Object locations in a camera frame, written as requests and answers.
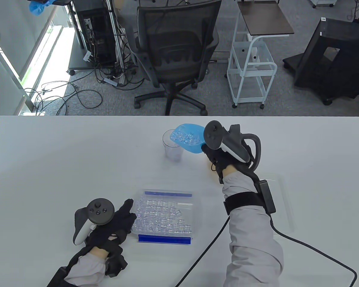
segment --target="arm sleeve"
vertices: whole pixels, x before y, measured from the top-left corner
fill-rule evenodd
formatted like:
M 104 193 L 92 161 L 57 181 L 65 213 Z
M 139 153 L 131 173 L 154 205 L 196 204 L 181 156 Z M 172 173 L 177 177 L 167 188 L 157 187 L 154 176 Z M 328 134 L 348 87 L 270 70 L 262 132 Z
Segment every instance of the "arm sleeve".
M 78 287 L 98 287 L 105 276 L 105 260 L 91 253 L 78 259 L 65 281 Z
M 246 191 L 257 192 L 252 179 L 239 171 L 223 179 L 225 198 Z M 283 250 L 273 238 L 270 217 L 261 206 L 248 205 L 230 213 L 230 251 L 223 287 L 278 287 Z

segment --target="computer case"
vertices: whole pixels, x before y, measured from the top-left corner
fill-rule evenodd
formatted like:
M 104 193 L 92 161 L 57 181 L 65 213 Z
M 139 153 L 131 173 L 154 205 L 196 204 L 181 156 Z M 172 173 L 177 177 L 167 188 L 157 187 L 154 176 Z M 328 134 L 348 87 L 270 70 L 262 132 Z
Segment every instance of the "computer case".
M 304 53 L 283 60 L 294 85 L 311 88 L 325 105 L 359 94 L 359 23 L 322 18 Z
M 115 31 L 105 0 L 73 0 L 83 42 L 100 67 L 114 64 Z

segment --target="plastic cup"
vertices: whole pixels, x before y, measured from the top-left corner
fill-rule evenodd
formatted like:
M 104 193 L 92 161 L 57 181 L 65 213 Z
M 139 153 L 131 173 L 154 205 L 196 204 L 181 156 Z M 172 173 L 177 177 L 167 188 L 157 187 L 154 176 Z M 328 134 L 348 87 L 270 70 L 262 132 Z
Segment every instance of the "plastic cup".
M 183 148 L 170 139 L 174 130 L 168 130 L 163 134 L 162 142 L 165 148 L 165 154 L 171 161 L 178 162 L 181 160 Z

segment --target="left hand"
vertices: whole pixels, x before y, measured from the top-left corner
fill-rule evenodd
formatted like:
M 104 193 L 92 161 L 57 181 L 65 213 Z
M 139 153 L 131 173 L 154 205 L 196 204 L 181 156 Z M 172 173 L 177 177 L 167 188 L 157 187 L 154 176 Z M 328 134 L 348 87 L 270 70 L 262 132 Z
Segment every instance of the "left hand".
M 98 225 L 88 238 L 85 240 L 86 246 L 100 247 L 106 240 L 115 239 L 112 237 L 115 232 L 119 230 L 125 231 L 126 234 L 130 233 L 133 223 L 136 220 L 136 215 L 130 213 L 130 209 L 133 206 L 133 200 L 127 199 L 123 206 L 114 212 L 112 220 L 104 225 Z

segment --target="chair wheel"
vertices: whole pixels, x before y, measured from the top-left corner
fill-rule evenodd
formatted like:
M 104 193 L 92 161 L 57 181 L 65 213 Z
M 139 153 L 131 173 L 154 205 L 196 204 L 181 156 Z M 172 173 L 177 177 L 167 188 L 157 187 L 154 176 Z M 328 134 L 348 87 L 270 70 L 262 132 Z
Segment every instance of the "chair wheel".
M 329 105 L 332 104 L 332 100 L 330 100 L 330 99 L 323 100 L 323 104 L 324 104 L 325 106 L 329 106 Z

